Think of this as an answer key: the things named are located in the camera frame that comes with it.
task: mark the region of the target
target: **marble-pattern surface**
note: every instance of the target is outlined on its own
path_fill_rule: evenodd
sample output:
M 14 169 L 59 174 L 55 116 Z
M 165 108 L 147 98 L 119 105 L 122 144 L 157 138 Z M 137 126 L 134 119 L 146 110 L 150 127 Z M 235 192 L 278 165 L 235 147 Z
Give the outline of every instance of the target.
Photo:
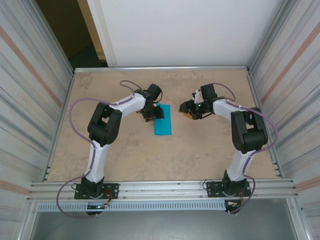
M 242 70 L 141 71 L 77 73 L 68 105 L 79 98 L 93 97 L 114 102 L 130 94 L 121 80 L 131 80 L 143 89 L 151 83 L 163 90 L 162 104 L 171 105 L 172 136 L 156 136 L 154 124 L 132 113 L 122 120 L 119 135 L 112 144 L 105 168 L 106 181 L 169 181 L 221 179 L 232 161 L 231 123 L 212 115 L 191 120 L 179 113 L 182 102 L 200 86 L 219 82 L 235 93 L 236 103 L 254 107 L 254 100 Z M 219 96 L 230 97 L 227 90 L 215 87 Z M 72 112 L 75 127 L 88 136 L 87 125 L 96 102 L 78 103 Z M 63 125 L 52 161 L 48 181 L 67 181 L 81 176 L 88 163 L 90 145 L 78 137 L 68 122 Z M 255 178 L 275 178 L 269 152 L 258 154 L 248 171 Z

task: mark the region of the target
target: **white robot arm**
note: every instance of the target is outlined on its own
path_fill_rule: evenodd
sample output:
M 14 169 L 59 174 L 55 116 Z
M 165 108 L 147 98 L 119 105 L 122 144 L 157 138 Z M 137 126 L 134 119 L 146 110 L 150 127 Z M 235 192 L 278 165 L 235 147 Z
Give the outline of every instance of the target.
M 192 96 L 193 99 L 180 105 L 180 112 L 194 120 L 215 114 L 231 121 L 232 142 L 236 151 L 222 182 L 224 195 L 233 196 L 248 186 L 245 173 L 253 160 L 252 153 L 260 150 L 268 142 L 264 120 L 251 111 L 228 104 L 229 100 L 225 97 L 218 97 L 213 84 L 202 86 Z
M 146 122 L 164 118 L 162 108 L 154 104 L 161 92 L 160 87 L 151 84 L 147 90 L 138 89 L 134 91 L 133 97 L 128 96 L 118 102 L 122 104 L 98 103 L 87 127 L 89 138 L 94 143 L 95 149 L 91 145 L 85 177 L 81 179 L 82 186 L 78 186 L 86 193 L 86 197 L 99 198 L 102 194 L 108 150 L 118 136 L 121 120 L 135 112 L 142 114 Z

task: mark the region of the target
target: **corrugated metal wall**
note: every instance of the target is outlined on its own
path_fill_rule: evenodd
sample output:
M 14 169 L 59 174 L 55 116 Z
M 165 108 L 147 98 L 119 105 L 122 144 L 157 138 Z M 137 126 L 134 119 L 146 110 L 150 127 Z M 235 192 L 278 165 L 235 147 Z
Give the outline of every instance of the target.
M 0 2 L 0 239 L 48 163 L 72 70 L 32 0 Z
M 285 177 L 293 178 L 315 239 L 320 238 L 320 1 L 295 1 L 263 58 L 252 66 L 265 114 L 279 130 Z

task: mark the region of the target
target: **blue block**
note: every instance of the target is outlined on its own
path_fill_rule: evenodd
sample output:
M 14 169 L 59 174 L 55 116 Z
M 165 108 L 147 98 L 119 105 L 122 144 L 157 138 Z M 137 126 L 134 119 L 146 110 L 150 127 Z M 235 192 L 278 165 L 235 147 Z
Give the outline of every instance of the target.
M 172 135 L 170 105 L 158 103 L 157 106 L 163 109 L 164 119 L 154 120 L 154 134 L 160 136 Z

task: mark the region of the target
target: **vent grille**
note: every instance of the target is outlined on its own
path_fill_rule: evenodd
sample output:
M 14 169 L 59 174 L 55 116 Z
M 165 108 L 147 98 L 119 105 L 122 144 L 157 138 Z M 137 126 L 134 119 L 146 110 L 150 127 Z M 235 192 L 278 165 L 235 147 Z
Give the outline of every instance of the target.
M 62 202 L 60 206 L 65 212 L 94 212 L 88 205 L 101 205 L 102 203 L 88 202 Z M 193 200 L 193 201 L 114 201 L 103 211 L 177 211 L 177 210 L 226 210 L 224 200 Z M 58 212 L 55 202 L 43 202 L 38 212 Z

